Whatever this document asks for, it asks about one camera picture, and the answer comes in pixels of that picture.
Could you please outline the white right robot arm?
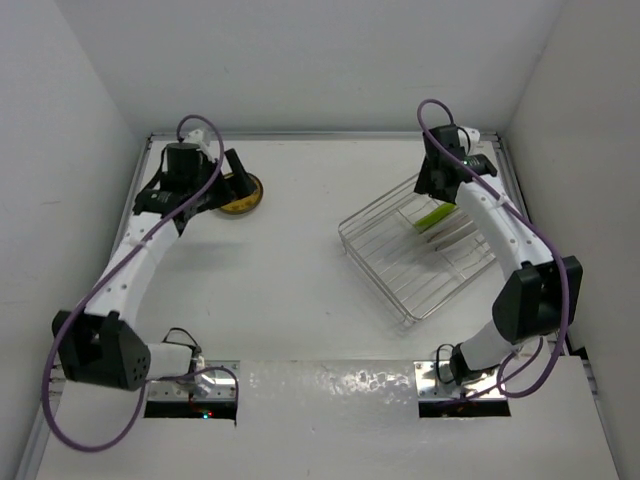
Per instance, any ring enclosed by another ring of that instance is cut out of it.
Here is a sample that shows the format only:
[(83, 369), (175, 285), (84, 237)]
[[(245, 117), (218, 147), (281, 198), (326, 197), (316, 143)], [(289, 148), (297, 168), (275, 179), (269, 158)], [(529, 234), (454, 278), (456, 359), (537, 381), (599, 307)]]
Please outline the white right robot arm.
[(498, 368), (528, 340), (566, 333), (574, 321), (583, 268), (576, 257), (563, 257), (544, 242), (508, 197), (491, 161), (466, 152), (457, 126), (427, 130), (423, 141), (415, 192), (467, 214), (505, 278), (488, 323), (453, 348), (449, 371), (462, 385)]

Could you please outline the mustard yellow plate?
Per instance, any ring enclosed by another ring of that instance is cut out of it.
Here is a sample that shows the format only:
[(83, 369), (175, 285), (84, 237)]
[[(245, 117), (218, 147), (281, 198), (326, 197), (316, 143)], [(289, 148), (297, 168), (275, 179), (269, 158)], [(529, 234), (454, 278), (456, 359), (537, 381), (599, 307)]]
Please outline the mustard yellow plate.
[(264, 186), (260, 179), (254, 174), (248, 174), (255, 190), (248, 196), (236, 199), (226, 205), (219, 207), (218, 209), (226, 209), (231, 211), (242, 211), (256, 208), (262, 201), (264, 196)]

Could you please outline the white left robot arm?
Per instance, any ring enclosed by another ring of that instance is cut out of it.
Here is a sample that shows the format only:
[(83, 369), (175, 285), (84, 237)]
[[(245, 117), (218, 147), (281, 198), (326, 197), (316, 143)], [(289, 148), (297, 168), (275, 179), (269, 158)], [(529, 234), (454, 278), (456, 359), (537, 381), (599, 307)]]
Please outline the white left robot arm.
[(136, 391), (147, 381), (193, 371), (200, 348), (164, 340), (144, 342), (135, 329), (143, 296), (162, 258), (196, 215), (250, 197), (260, 184), (229, 149), (230, 170), (209, 157), (203, 143), (174, 142), (161, 152), (152, 179), (136, 195), (125, 234), (97, 283), (97, 291), (71, 314), (52, 322), (61, 336), (58, 358), (74, 382)]

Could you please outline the lime green plate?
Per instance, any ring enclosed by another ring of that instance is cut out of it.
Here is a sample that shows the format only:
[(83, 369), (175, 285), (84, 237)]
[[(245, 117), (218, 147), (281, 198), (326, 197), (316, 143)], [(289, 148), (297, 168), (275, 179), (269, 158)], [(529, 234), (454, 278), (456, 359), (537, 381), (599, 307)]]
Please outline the lime green plate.
[(413, 226), (419, 232), (424, 232), (432, 228), (433, 226), (435, 226), (437, 223), (444, 220), (448, 215), (454, 212), (455, 209), (456, 209), (456, 206), (454, 204), (451, 204), (451, 203), (440, 204), (430, 213), (428, 213), (421, 219), (417, 220), (413, 224)]

